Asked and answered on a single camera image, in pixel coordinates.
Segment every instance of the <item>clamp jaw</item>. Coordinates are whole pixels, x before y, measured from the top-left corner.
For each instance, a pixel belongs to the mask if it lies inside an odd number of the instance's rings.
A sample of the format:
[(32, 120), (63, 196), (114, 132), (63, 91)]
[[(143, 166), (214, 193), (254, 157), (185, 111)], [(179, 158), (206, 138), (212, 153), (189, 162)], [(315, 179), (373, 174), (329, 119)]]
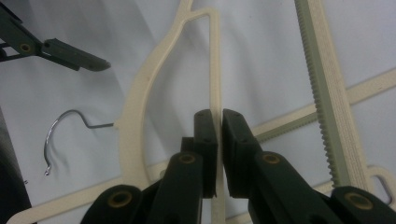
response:
[[(253, 223), (396, 223), (396, 213), (364, 190), (341, 187), (331, 197), (313, 190), (284, 157), (262, 151), (235, 111), (223, 111), (222, 143), (230, 195), (249, 200)], [(162, 180), (143, 191), (106, 190), (81, 223), (201, 223), (202, 199), (216, 195), (217, 148), (210, 110), (200, 111), (194, 137), (182, 139)]]
[[(56, 38), (42, 43), (21, 24), (22, 20), (0, 3), (0, 39), (6, 42), (0, 44), (0, 62), (38, 56), (76, 71), (80, 67), (91, 71), (102, 71), (110, 67), (107, 61)], [(6, 48), (13, 48), (19, 54), (8, 55)]]

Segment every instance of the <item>metal hook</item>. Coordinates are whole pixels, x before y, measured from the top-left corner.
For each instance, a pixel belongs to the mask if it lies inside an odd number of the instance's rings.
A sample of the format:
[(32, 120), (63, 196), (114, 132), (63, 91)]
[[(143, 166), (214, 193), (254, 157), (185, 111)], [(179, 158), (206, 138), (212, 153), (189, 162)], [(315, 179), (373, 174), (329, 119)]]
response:
[(50, 169), (51, 169), (51, 163), (50, 163), (50, 159), (48, 158), (48, 150), (49, 150), (49, 141), (53, 135), (53, 132), (55, 131), (56, 126), (58, 125), (58, 123), (61, 121), (61, 119), (63, 119), (64, 117), (66, 117), (69, 114), (72, 113), (76, 113), (78, 114), (82, 121), (84, 122), (85, 126), (89, 129), (98, 129), (98, 128), (106, 128), (106, 127), (112, 127), (114, 125), (114, 123), (107, 123), (107, 124), (100, 124), (100, 125), (89, 125), (87, 120), (85, 119), (84, 115), (75, 109), (72, 110), (67, 110), (66, 112), (62, 113), (61, 116), (59, 116), (59, 118), (57, 118), (52, 125), (50, 126), (49, 132), (47, 133), (47, 137), (46, 137), (46, 143), (44, 144), (44, 159), (46, 160), (47, 163), (47, 170), (44, 173), (44, 175), (49, 175), (50, 174)]

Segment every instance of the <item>white surface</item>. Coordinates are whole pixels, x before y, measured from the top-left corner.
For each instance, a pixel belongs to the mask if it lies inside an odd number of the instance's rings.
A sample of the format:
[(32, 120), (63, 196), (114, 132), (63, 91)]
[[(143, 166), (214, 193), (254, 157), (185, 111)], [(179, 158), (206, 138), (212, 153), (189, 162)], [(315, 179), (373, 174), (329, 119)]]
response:
[[(313, 102), (292, 1), (199, 1), (220, 12), (223, 106), (250, 126)], [(324, 1), (348, 86), (396, 67), (393, 1)], [(120, 174), (114, 129), (89, 131), (78, 117), (54, 135), (56, 164), (44, 177), (42, 156), (51, 123), (65, 110), (81, 110), (91, 124), (120, 116), (134, 74), (167, 33), (178, 1), (3, 1), (40, 40), (58, 39), (111, 62), (104, 72), (78, 72), (31, 57), (0, 64), (0, 106), (32, 205)], [(148, 163), (179, 151), (192, 135), (192, 116), (208, 103), (208, 19), (187, 24), (154, 83), (146, 126)], [(396, 174), (395, 90), (353, 106), (369, 164)], [(315, 185), (328, 175), (319, 128), (310, 124), (262, 145), (283, 154)], [(79, 223), (88, 207), (40, 223)], [(246, 201), (227, 201), (227, 215), (245, 212)], [(204, 213), (204, 223), (208, 222)]]

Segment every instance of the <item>wire hook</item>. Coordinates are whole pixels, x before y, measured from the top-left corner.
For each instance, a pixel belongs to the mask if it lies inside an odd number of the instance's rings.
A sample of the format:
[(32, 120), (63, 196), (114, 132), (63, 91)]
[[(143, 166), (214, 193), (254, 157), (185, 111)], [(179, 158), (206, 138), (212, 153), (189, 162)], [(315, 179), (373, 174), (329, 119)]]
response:
[(107, 128), (107, 127), (112, 127), (114, 126), (114, 123), (107, 123), (107, 124), (100, 124), (100, 125), (90, 125), (88, 124), (87, 120), (85, 119), (84, 115), (75, 109), (71, 109), (71, 110), (67, 110), (66, 112), (62, 113), (61, 116), (59, 116), (59, 118), (57, 118), (52, 125), (49, 128), (49, 132), (47, 133), (47, 137), (46, 137), (46, 142), (44, 144), (44, 159), (46, 160), (47, 163), (47, 169), (46, 172), (44, 173), (44, 175), (50, 175), (50, 170), (51, 170), (51, 163), (50, 163), (50, 159), (48, 157), (48, 151), (49, 151), (49, 141), (51, 139), (51, 137), (53, 136), (53, 132), (55, 131), (56, 126), (58, 125), (58, 123), (61, 121), (61, 119), (63, 119), (64, 117), (66, 117), (67, 115), (70, 115), (72, 113), (76, 113), (78, 114), (82, 121), (84, 122), (85, 126), (89, 129), (98, 129), (98, 128)]

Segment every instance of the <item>circular hole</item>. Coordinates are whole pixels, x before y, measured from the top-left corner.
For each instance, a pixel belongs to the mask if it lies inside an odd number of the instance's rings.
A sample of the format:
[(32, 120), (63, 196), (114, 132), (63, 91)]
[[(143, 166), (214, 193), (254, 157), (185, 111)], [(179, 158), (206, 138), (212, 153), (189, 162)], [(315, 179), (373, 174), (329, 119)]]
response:
[(129, 191), (122, 190), (113, 193), (108, 197), (107, 204), (113, 208), (121, 208), (132, 200), (132, 194)]
[(309, 222), (312, 224), (327, 224), (328, 222), (323, 217), (313, 215), (309, 218)]
[(189, 163), (193, 163), (195, 161), (195, 157), (193, 157), (192, 155), (182, 155), (178, 158), (181, 162), (189, 164)]
[(20, 46), (21, 50), (25, 51), (25, 52), (29, 52), (30, 51), (30, 46), (27, 44), (21, 44)]
[(346, 200), (352, 203), (355, 207), (361, 210), (370, 210), (373, 208), (373, 203), (366, 197), (355, 193), (349, 192), (345, 196)]
[(262, 159), (270, 164), (277, 164), (280, 162), (280, 159), (276, 155), (266, 154), (262, 156)]

